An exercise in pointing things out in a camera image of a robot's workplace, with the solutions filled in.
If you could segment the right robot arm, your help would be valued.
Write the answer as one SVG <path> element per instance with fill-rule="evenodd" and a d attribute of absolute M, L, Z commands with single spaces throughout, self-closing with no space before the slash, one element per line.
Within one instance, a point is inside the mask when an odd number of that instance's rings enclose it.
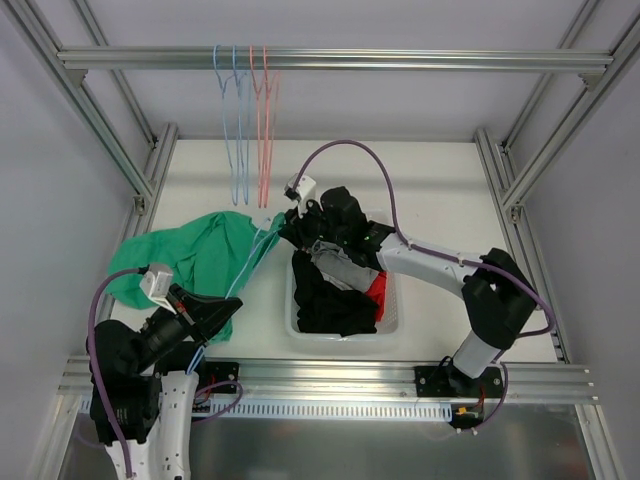
<path fill-rule="evenodd" d="M 296 205 L 280 231 L 310 254 L 320 272 L 344 284 L 374 272 L 409 276 L 444 289 L 465 306 L 470 332 L 437 374 L 439 383 L 466 397 L 479 391 L 482 374 L 515 341 L 539 304 L 537 293 L 513 258 L 493 248 L 479 257 L 438 249 L 406 238 L 396 224 L 369 219 L 345 187 L 315 196 L 307 177 L 285 189 Z"/>

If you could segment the pink hanger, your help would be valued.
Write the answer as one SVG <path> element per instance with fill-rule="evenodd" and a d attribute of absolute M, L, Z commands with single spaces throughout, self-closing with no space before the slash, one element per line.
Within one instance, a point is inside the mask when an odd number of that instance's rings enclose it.
<path fill-rule="evenodd" d="M 255 109 L 256 109 L 256 147 L 257 147 L 257 164 L 258 164 L 257 202 L 258 202 L 258 207 L 262 209 L 264 208 L 263 195 L 264 195 L 265 167 L 266 167 L 265 127 L 267 126 L 267 120 L 265 118 L 265 114 L 267 113 L 269 80 L 268 80 L 268 74 L 258 71 L 257 63 L 254 58 L 255 52 L 256 52 L 255 47 L 250 46 L 249 47 L 249 64 L 250 64 L 252 86 L 253 86 L 253 91 L 255 95 Z"/>
<path fill-rule="evenodd" d="M 269 202 L 271 182 L 273 142 L 275 136 L 277 104 L 279 100 L 280 72 L 269 72 L 268 49 L 263 47 L 264 66 L 264 133 L 263 133 L 263 164 L 261 169 L 261 183 L 259 192 L 259 206 L 266 209 Z"/>

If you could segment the black tank top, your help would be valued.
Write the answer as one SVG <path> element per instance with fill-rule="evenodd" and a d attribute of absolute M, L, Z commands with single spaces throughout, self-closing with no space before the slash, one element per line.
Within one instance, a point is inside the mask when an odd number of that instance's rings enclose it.
<path fill-rule="evenodd" d="M 291 260 L 295 280 L 297 327 L 303 334 L 340 337 L 377 333 L 374 301 L 357 290 L 341 290 L 325 280 L 311 255 L 296 251 Z"/>

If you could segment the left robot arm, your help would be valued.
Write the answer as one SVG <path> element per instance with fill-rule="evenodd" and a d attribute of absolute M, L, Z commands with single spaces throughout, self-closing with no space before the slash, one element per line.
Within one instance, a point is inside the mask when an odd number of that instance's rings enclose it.
<path fill-rule="evenodd" d="M 203 352 L 242 305 L 172 285 L 139 330 L 113 319 L 93 327 L 90 418 L 118 478 L 190 478 L 194 408 L 216 393 L 237 405 L 243 393 L 235 366 L 214 367 Z"/>

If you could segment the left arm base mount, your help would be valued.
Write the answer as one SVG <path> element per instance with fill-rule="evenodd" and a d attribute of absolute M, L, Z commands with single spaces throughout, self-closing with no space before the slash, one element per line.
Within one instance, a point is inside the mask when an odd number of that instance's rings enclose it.
<path fill-rule="evenodd" d="M 208 359 L 200 370 L 199 387 L 211 395 L 235 394 L 238 391 L 235 382 L 239 377 L 239 369 L 238 362 Z"/>

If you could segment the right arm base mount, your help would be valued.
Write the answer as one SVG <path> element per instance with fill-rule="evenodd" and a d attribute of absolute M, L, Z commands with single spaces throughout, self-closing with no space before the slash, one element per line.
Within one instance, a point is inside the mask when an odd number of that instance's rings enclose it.
<path fill-rule="evenodd" d="M 477 398 L 482 395 L 498 399 L 504 393 L 500 367 L 489 366 L 475 379 L 463 374 L 445 356 L 437 365 L 414 367 L 414 384 L 419 398 Z"/>

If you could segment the red tank top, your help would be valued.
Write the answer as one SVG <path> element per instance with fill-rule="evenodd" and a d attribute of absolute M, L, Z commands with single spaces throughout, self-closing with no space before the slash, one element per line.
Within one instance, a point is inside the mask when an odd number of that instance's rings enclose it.
<path fill-rule="evenodd" d="M 375 321 L 381 322 L 385 312 L 386 292 L 387 292 L 387 273 L 379 272 L 375 280 L 366 292 L 366 296 L 375 302 L 377 310 L 375 313 Z"/>

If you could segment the light blue hanger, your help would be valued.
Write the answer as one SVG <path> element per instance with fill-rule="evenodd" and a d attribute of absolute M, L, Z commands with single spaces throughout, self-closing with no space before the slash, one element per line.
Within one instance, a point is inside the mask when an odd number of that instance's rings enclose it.
<path fill-rule="evenodd" d="M 249 250 L 249 254 L 242 265 L 242 268 L 232 281 L 229 286 L 224 299 L 229 300 L 232 297 L 233 293 L 237 293 L 238 289 L 236 288 L 237 284 L 242 280 L 242 277 L 245 275 L 247 270 L 250 270 L 250 274 L 247 277 L 247 281 L 250 280 L 253 272 L 259 267 L 262 258 L 264 256 L 260 251 L 264 248 L 267 249 L 267 252 L 270 252 L 272 249 L 272 245 L 274 243 L 274 239 L 276 237 L 276 231 L 274 230 L 274 226 L 271 225 L 268 230 L 264 230 L 263 226 L 266 225 L 268 221 L 271 221 L 270 217 L 266 217 L 263 222 L 260 224 L 258 229 L 256 230 L 253 238 L 251 248 Z M 200 346 L 197 347 L 187 369 L 186 374 L 191 375 L 194 373 L 196 367 L 199 363 L 204 359 L 204 354 L 206 348 L 211 344 L 211 342 L 216 342 L 216 338 L 219 336 L 219 332 L 212 334 L 207 340 L 205 340 Z"/>
<path fill-rule="evenodd" d="M 235 137 L 236 164 L 232 174 L 232 203 L 249 204 L 250 197 L 250 93 L 246 70 L 240 69 L 238 48 L 232 47 L 232 73 L 237 95 L 237 125 Z"/>
<path fill-rule="evenodd" d="M 221 74 L 221 70 L 219 68 L 219 60 L 218 60 L 218 50 L 219 46 L 215 45 L 212 53 L 212 65 L 214 69 L 214 73 L 218 82 L 218 87 L 220 91 L 221 97 L 221 120 L 222 120 L 222 129 L 223 129 L 223 139 L 226 148 L 227 161 L 229 164 L 230 170 L 230 198 L 233 206 L 237 206 L 240 200 L 240 161 L 238 157 L 238 153 L 236 148 L 232 145 L 232 140 L 230 136 L 230 125 L 228 122 L 228 110 L 227 110 L 227 102 L 226 95 L 227 89 L 229 85 L 230 77 L 223 78 Z"/>

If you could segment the grey tank top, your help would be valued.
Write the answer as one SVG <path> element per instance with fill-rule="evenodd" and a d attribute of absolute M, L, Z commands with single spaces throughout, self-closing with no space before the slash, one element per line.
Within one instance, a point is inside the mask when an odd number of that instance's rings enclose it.
<path fill-rule="evenodd" d="M 323 278 L 342 290 L 366 292 L 379 272 L 354 263 L 339 246 L 316 241 L 310 250 L 311 261 Z"/>

